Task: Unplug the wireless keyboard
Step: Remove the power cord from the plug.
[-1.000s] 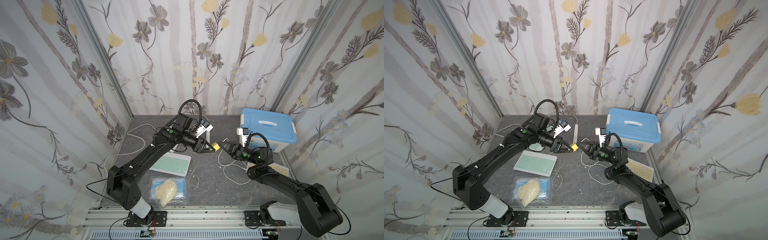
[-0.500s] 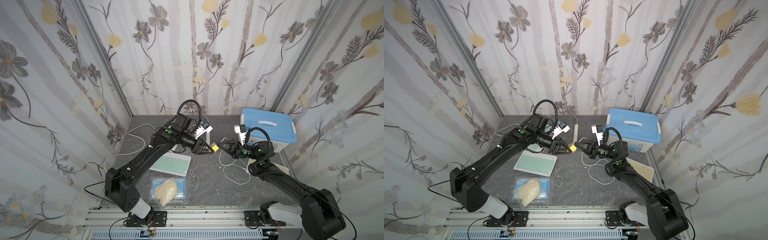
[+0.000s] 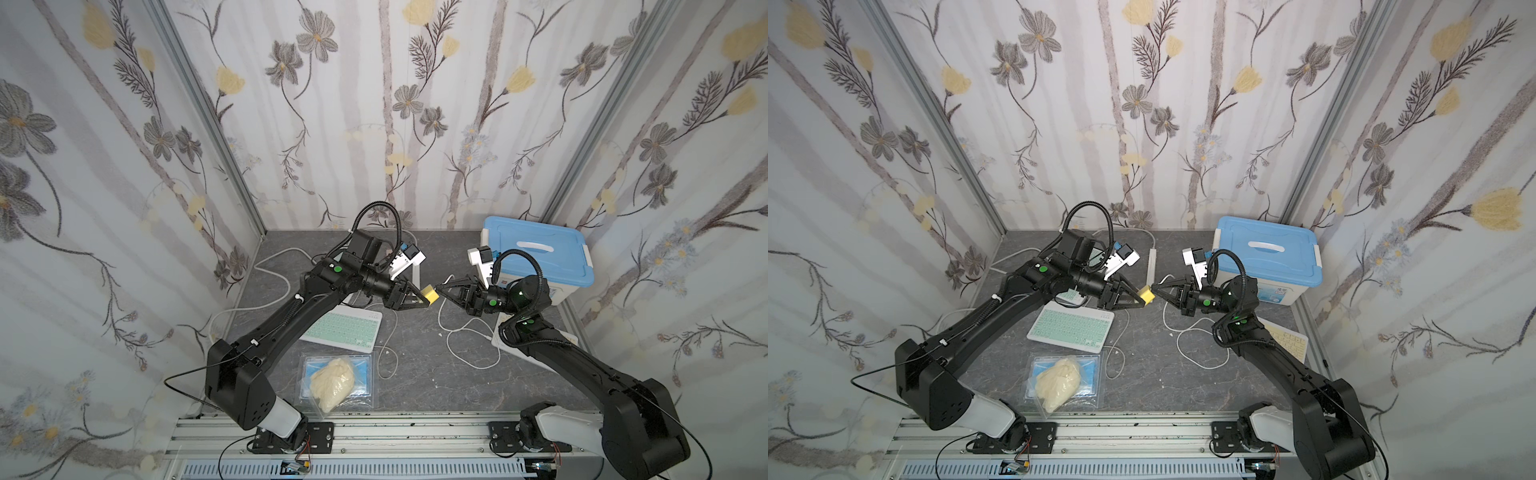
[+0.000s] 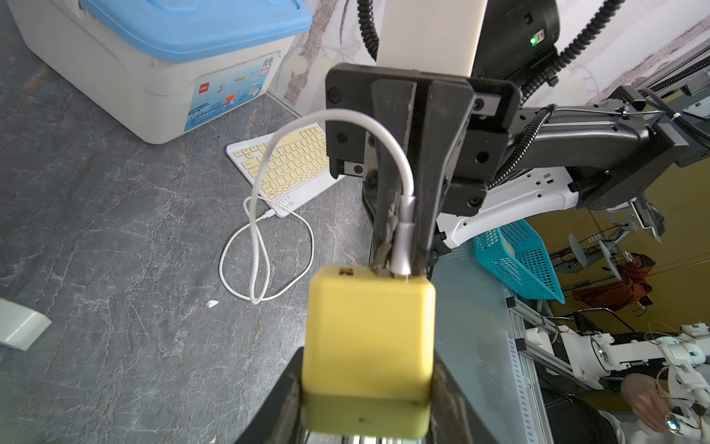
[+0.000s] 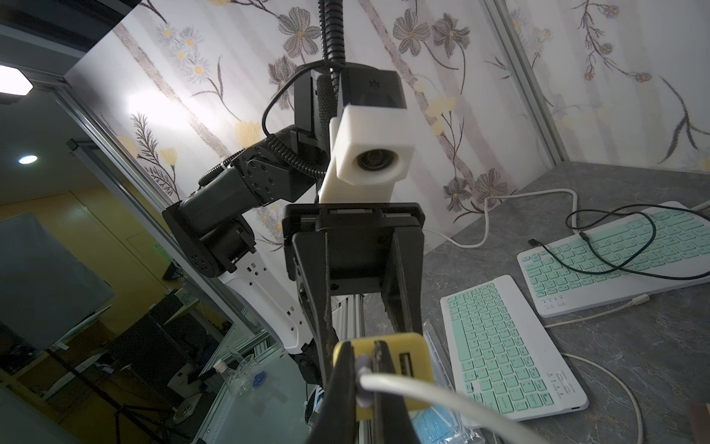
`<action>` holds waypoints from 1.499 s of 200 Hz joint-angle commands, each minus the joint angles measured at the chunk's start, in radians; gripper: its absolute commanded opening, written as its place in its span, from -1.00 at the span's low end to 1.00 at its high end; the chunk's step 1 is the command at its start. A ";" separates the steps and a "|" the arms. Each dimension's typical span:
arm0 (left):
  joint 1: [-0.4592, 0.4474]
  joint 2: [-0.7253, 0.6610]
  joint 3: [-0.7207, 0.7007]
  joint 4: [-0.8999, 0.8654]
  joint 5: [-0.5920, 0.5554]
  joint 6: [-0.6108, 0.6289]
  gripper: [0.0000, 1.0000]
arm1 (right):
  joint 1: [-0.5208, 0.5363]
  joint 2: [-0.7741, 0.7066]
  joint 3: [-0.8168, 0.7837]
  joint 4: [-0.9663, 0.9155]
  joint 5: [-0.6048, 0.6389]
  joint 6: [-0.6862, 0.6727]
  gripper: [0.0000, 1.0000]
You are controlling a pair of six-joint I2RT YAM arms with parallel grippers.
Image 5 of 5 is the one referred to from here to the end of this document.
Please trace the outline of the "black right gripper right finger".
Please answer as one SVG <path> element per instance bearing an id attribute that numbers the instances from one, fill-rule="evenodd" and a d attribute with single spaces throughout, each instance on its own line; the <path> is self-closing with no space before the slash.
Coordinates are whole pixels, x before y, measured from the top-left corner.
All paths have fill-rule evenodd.
<path id="1" fill-rule="evenodd" d="M 395 376 L 396 368 L 388 345 L 379 340 L 373 348 L 373 372 L 376 376 Z M 376 391 L 373 396 L 373 442 L 383 444 L 418 444 L 404 399 L 395 394 Z"/>

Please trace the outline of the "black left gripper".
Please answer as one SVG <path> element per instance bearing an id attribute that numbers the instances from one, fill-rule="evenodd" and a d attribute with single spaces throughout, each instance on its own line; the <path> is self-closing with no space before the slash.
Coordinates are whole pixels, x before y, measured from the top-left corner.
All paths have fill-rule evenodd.
<path id="1" fill-rule="evenodd" d="M 396 333 L 423 333 L 423 223 L 417 203 L 287 205 L 283 224 L 290 280 L 314 333 L 327 388 L 338 337 L 331 296 L 379 293 Z"/>

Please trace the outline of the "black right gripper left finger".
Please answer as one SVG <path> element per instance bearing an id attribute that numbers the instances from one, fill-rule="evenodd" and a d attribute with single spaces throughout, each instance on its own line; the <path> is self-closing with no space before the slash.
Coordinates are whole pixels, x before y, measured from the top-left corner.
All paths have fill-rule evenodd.
<path id="1" fill-rule="evenodd" d="M 325 400 L 307 444 L 353 444 L 357 435 L 355 357 L 351 342 L 341 342 L 325 389 Z"/>

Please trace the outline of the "white cable yellow keyboard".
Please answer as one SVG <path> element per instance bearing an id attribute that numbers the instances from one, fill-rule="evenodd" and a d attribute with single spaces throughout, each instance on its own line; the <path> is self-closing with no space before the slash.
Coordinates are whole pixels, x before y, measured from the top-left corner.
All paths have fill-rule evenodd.
<path id="1" fill-rule="evenodd" d="M 418 401 L 442 405 L 467 419 L 479 422 L 483 428 L 489 429 L 510 443 L 547 443 L 547 440 L 531 429 L 494 412 L 481 403 L 476 403 L 454 391 L 439 388 L 428 382 L 411 377 L 362 370 L 358 373 L 357 383 L 360 388 L 368 392 L 399 395 L 404 398 L 414 398 Z"/>

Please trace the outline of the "green white keyboard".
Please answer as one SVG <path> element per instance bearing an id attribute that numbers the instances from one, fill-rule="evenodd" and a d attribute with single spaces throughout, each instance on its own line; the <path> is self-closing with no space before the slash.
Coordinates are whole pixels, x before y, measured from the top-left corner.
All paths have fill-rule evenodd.
<path id="1" fill-rule="evenodd" d="M 709 218 L 678 202 L 517 256 L 538 314 L 560 316 L 709 281 Z"/>
<path id="2" fill-rule="evenodd" d="M 513 421 L 588 407 L 582 385 L 512 277 L 439 304 L 456 392 Z"/>

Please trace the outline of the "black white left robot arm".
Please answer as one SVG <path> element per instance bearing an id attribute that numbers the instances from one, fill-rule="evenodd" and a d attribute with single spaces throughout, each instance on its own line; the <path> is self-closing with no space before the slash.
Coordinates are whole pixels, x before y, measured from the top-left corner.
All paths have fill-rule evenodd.
<path id="1" fill-rule="evenodd" d="M 242 297 L 322 386 L 333 297 L 376 293 L 395 331 L 422 331 L 425 214 L 391 200 L 415 150 L 399 75 L 349 63 L 342 3 L 319 12 L 324 55 L 284 83 L 293 124 L 212 168 L 163 216 L 192 266 Z"/>

